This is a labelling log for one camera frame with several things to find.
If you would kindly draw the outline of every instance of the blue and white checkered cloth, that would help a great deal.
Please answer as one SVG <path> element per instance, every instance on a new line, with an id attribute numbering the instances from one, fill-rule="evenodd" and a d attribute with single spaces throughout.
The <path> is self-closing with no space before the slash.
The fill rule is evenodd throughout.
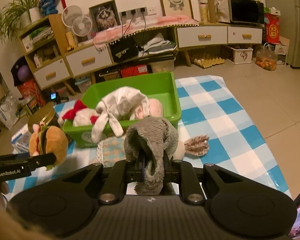
<path id="1" fill-rule="evenodd" d="M 178 131 L 181 140 L 207 134 L 210 150 L 203 157 L 186 155 L 184 160 L 194 167 L 214 163 L 225 169 L 276 188 L 291 196 L 287 183 L 263 137 L 247 112 L 226 87 L 222 77 L 200 76 L 176 80 L 182 109 Z M 74 101 L 57 105 L 58 114 L 71 109 Z M 8 181 L 10 199 L 19 192 L 87 166 L 97 148 L 69 145 L 66 161 L 50 170 L 36 169 L 27 178 Z M 130 183 L 127 193 L 133 193 Z"/>

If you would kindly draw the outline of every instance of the white flower pot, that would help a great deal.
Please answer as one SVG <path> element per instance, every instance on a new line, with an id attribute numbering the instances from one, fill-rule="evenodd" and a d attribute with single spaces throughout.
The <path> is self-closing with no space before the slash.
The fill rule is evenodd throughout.
<path id="1" fill-rule="evenodd" d="M 37 20 L 41 19 L 38 7 L 31 8 L 29 11 L 31 20 L 29 19 L 28 12 L 24 12 L 20 17 L 21 26 L 23 28 L 27 27 L 30 23 L 36 22 Z"/>

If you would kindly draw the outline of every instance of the white drawer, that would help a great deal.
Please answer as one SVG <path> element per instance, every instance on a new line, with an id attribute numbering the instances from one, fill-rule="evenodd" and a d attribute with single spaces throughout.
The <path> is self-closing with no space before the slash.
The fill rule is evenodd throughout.
<path id="1" fill-rule="evenodd" d="M 247 27 L 228 27 L 228 43 L 257 44 L 262 41 L 262 29 Z"/>
<path id="2" fill-rule="evenodd" d="M 179 48 L 227 44 L 226 26 L 200 26 L 178 28 Z"/>
<path id="3" fill-rule="evenodd" d="M 99 52 L 94 46 L 67 56 L 74 77 L 112 64 L 107 49 Z"/>
<path id="4" fill-rule="evenodd" d="M 70 78 L 70 74 L 63 59 L 57 60 L 34 73 L 41 90 Z"/>

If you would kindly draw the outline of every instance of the purple ball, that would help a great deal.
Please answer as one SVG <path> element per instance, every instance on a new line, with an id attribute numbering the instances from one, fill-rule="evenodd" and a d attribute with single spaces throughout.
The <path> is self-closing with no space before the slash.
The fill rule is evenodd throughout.
<path id="1" fill-rule="evenodd" d="M 31 78 L 31 71 L 27 65 L 23 65 L 18 70 L 18 78 L 21 82 L 26 82 Z"/>

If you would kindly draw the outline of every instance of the white fan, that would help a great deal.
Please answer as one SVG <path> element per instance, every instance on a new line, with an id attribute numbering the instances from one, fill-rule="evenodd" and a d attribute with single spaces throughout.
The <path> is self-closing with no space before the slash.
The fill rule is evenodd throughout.
<path id="1" fill-rule="evenodd" d="M 92 21 L 88 16 L 79 16 L 74 20 L 72 24 L 72 30 L 74 34 L 79 37 L 88 35 L 91 29 Z"/>
<path id="2" fill-rule="evenodd" d="M 72 28 L 74 20 L 82 15 L 83 13 L 79 6 L 70 5 L 63 10 L 61 18 L 66 27 Z"/>

